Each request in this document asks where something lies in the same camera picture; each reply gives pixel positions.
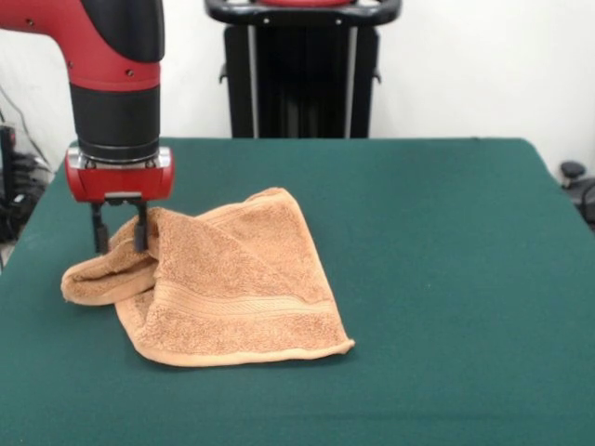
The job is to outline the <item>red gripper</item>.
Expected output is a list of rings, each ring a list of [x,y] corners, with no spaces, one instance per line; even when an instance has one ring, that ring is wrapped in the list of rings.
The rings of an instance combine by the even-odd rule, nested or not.
[[[97,254],[109,252],[109,232],[102,220],[102,203],[109,200],[135,200],[138,211],[134,231],[137,253],[148,249],[148,214],[145,202],[167,199],[173,190],[173,152],[160,147],[155,156],[133,164],[105,164],[85,157],[78,147],[69,148],[65,173],[73,198],[92,203],[91,219]]]

